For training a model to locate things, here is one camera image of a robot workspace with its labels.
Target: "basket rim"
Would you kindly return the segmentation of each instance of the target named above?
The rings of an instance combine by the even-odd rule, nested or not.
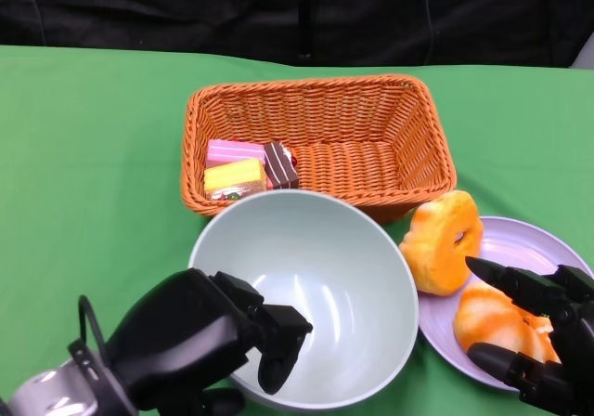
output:
[[[340,194],[331,193],[331,196],[339,200],[348,202],[353,206],[396,206],[404,204],[415,204],[420,202],[430,201],[436,196],[451,190],[456,186],[457,174],[453,164],[451,152],[447,145],[445,131],[437,115],[437,108],[431,96],[429,87],[422,82],[421,79],[407,74],[384,73],[376,75],[349,75],[337,77],[314,77],[305,79],[283,79],[271,80],[261,82],[242,82],[242,83],[226,83],[213,84],[204,86],[195,91],[189,98],[186,108],[185,130],[182,142],[182,171],[180,176],[181,196],[184,204],[194,212],[206,216],[215,216],[223,211],[227,206],[234,203],[233,201],[213,201],[208,200],[198,193],[196,188],[198,179],[195,179],[193,174],[196,172],[196,163],[194,162],[189,149],[192,147],[192,142],[195,142],[197,127],[190,119],[190,109],[198,107],[200,103],[213,96],[224,94],[225,92],[241,92],[258,93],[261,91],[270,90],[271,86],[275,90],[282,90],[286,88],[303,88],[304,86],[324,86],[332,85],[376,85],[382,82],[392,82],[394,84],[409,83],[418,91],[418,94],[425,98],[425,106],[429,108],[431,120],[431,130],[433,137],[437,141],[441,141],[441,146],[438,146],[439,151],[439,168],[444,172],[445,179],[439,184],[433,184],[422,188],[411,189],[382,189],[382,190],[352,190]]]

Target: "white bowl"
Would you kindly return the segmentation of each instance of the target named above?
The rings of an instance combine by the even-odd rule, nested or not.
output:
[[[287,189],[238,201],[202,231],[189,267],[246,280],[265,303],[294,306],[314,325],[275,395],[258,385],[255,349],[232,376],[270,407],[332,410],[373,396],[416,340],[419,303],[404,257],[369,217],[328,196]]]

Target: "chocolate cake slice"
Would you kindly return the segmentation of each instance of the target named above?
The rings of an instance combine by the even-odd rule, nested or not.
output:
[[[299,177],[291,162],[291,154],[280,142],[264,145],[265,171],[276,189],[298,189]]]

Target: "plate rim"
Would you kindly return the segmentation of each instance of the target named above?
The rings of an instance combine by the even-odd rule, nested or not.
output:
[[[575,256],[575,258],[580,262],[582,267],[586,268],[585,272],[591,278],[594,278],[594,273],[592,272],[592,269],[590,268],[588,263],[586,263],[586,261],[584,261],[584,259],[574,249],[572,249],[572,247],[569,244],[567,244],[560,238],[556,237],[552,233],[546,231],[544,228],[535,226],[530,223],[526,223],[525,221],[521,221],[519,219],[507,218],[505,216],[485,215],[485,216],[479,216],[479,218],[481,219],[481,221],[485,221],[485,220],[487,220],[487,221],[507,221],[507,222],[513,223],[514,225],[531,228],[532,230],[535,230],[541,234],[544,234],[545,236],[558,242],[561,246],[563,246],[564,249],[566,249],[569,253],[571,253],[573,256]],[[420,331],[422,332],[423,336],[425,337],[425,339],[429,342],[429,344],[432,346],[432,348],[442,357],[443,360],[445,360],[448,364],[450,364],[452,367],[454,367],[457,371],[463,373],[465,376],[469,377],[470,379],[473,379],[475,382],[478,382],[478,383],[481,383],[481,384],[484,384],[484,385],[487,385],[487,386],[490,386],[492,388],[496,388],[496,389],[499,389],[502,391],[507,391],[507,392],[511,392],[511,393],[513,393],[513,392],[519,393],[519,390],[517,388],[512,388],[510,386],[505,385],[502,382],[495,382],[495,381],[489,382],[487,379],[485,379],[483,377],[479,377],[479,378],[473,377],[470,375],[470,373],[468,371],[465,371],[457,363],[455,363],[453,360],[448,358],[448,356],[446,356],[444,354],[444,352],[441,349],[441,347],[439,346],[439,344],[430,335],[428,335],[427,331],[423,328],[424,325],[422,323],[423,320],[422,320],[421,314],[422,314],[422,309],[423,309],[422,303],[425,300],[426,300],[425,294],[420,292],[419,293],[419,328],[420,328]]]

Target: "purple plate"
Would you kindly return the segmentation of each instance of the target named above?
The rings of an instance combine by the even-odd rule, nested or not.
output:
[[[592,276],[586,262],[574,250],[545,230],[498,216],[482,216],[481,220],[484,224],[482,258],[504,266],[530,269],[537,274],[551,274],[557,265],[567,265]],[[467,285],[477,280],[472,275]],[[453,367],[483,384],[517,392],[475,366],[459,347],[452,324],[463,290],[449,297],[420,292],[420,329],[433,348]]]

